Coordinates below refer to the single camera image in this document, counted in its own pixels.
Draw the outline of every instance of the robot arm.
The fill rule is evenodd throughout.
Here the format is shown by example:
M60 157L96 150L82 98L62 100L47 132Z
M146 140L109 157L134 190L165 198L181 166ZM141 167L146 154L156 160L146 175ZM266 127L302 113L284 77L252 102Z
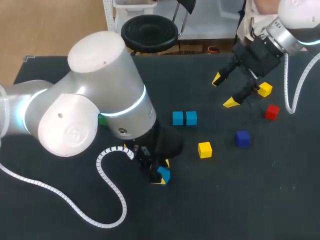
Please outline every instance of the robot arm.
M67 60L71 71L56 84L32 80L4 88L10 106L6 134L31 134L52 154L70 157L93 142L101 114L127 146L135 142L154 154L164 130L123 39L108 31L91 34ZM157 153L173 157L182 148L177 143Z
M320 1L281 0L278 17L266 27L268 33L248 45L238 42L233 47L230 63L220 69L212 85L217 87L240 67L247 75L247 85L234 94L224 106L240 105L259 89L258 80L277 67L285 54L295 55L303 47L316 55L320 52Z
M278 16L283 26L311 54L320 52L320 1L282 0Z

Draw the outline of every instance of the black stool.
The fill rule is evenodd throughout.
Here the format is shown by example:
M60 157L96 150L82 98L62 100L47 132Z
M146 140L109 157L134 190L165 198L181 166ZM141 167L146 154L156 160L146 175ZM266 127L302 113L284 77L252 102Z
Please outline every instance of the black stool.
M192 14L196 0L177 0L172 21L159 15L140 15L128 20L121 29L121 37L133 53L153 54L173 47L185 30L187 18ZM182 29L178 33L175 19L180 4L186 9Z

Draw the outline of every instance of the white spiral cable wrap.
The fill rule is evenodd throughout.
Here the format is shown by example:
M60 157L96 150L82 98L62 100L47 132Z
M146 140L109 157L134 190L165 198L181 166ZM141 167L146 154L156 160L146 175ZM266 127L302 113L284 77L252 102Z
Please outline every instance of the white spiral cable wrap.
M33 180L30 178L26 178L23 176L20 176L12 171L10 171L9 169L7 169L6 167L4 167L1 163L0 163L0 169L3 170L5 173L9 174L10 176L19 179L21 181L33 184L33 185L37 185L39 187L45 188L50 190L51 192L54 192L55 194L59 195L63 200L65 200L74 210L75 212L82 217L84 220L86 220L88 223L97 226L98 228L102 228L102 229L111 229L114 228L118 225L120 225L126 218L127 215L127 204L126 204L126 200L124 198L124 196L122 195L122 193L120 192L120 190L116 187L116 185L106 176L105 172L103 171L103 169L101 168L101 161L102 159L109 153L112 152L124 152L126 153L126 155L132 160L134 158L134 153L129 150L128 148L122 147L122 146L113 146L110 148L107 148L106 150L102 151L99 156L96 159L96 169L98 171L98 173L100 174L100 176L103 178L103 180L112 188L112 190L116 193L116 195L118 196L119 200L121 201L121 205L122 205L122 214L121 217L114 223L110 223L110 224L104 224L104 223L100 223L97 222L93 219L91 219L90 217L88 217L87 215L85 215L75 204L73 201L71 201L71 199L69 197L67 197L63 192L59 191L58 189L54 188L53 186L49 186L48 184L45 184L41 181L37 181L37 180Z
M303 71L303 74L300 77L300 80L296 86L293 101L292 101L292 108L290 108L289 105L289 94L288 94L288 69L289 69L289 56L286 53L284 55L284 101L285 101L285 108L290 114L294 114L296 112L297 103L299 94L302 88L302 85L304 84L304 81L306 80L306 77L312 67L316 64L316 62L320 59L320 53L316 55L311 62L306 66L305 70Z

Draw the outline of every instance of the white shelf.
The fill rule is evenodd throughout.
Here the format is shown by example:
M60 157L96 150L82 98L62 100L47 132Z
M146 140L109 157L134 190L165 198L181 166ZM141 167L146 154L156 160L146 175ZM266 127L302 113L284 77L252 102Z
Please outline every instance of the white shelf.
M180 40L193 39L233 39L236 35L243 0L197 0L194 11L188 16ZM176 0L159 0L154 8L155 15L172 19L176 9ZM175 23L180 31L186 10L180 6ZM115 30L121 32L123 23L116 16Z

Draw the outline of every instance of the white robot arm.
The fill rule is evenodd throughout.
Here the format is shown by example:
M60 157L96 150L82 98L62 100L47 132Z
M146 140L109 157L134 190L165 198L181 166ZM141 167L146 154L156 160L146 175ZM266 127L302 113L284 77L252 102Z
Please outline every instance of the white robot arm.
M102 31L80 40L68 64L71 71L57 84L33 80L4 88L7 135L32 134L52 154L70 157L94 140L98 114L125 141L152 129L156 111L118 34Z

